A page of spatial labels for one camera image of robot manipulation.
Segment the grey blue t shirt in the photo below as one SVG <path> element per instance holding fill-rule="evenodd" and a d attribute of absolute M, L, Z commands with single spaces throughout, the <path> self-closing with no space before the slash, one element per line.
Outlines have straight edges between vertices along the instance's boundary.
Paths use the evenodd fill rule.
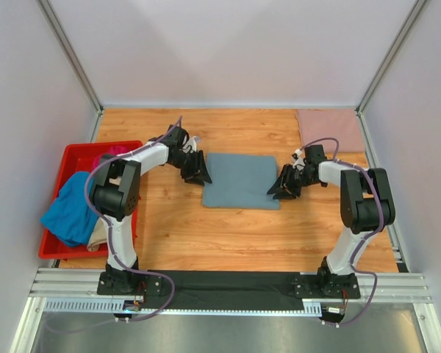
<path fill-rule="evenodd" d="M 207 170 L 212 182 L 203 189 L 204 207 L 280 209 L 279 201 L 268 195 L 277 178 L 274 156 L 209 153 Z"/>

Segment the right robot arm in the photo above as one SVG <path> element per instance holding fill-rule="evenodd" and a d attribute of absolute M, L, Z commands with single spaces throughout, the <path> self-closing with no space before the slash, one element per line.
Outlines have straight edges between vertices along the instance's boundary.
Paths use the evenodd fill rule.
<path fill-rule="evenodd" d="M 278 200 L 297 199 L 311 185 L 335 185 L 340 189 L 343 230 L 333 250 L 323 258 L 316 274 L 296 274 L 297 297 L 360 297 L 356 264 L 372 239 L 395 220 L 392 191 L 383 168 L 329 159 L 323 146 L 308 144 L 297 149 L 293 161 L 283 166 L 268 195 Z"/>

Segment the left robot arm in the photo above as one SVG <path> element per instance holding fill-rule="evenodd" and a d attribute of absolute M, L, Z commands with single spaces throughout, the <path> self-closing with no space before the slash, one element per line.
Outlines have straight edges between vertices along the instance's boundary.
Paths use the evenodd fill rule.
<path fill-rule="evenodd" d="M 167 132 L 123 154 L 105 154 L 84 186 L 88 207 L 103 222 L 109 249 L 98 280 L 99 295 L 139 296 L 149 273 L 138 268 L 132 231 L 133 213 L 140 196 L 140 179 L 153 168 L 172 165 L 194 185 L 210 184 L 204 152 L 178 121 Z"/>

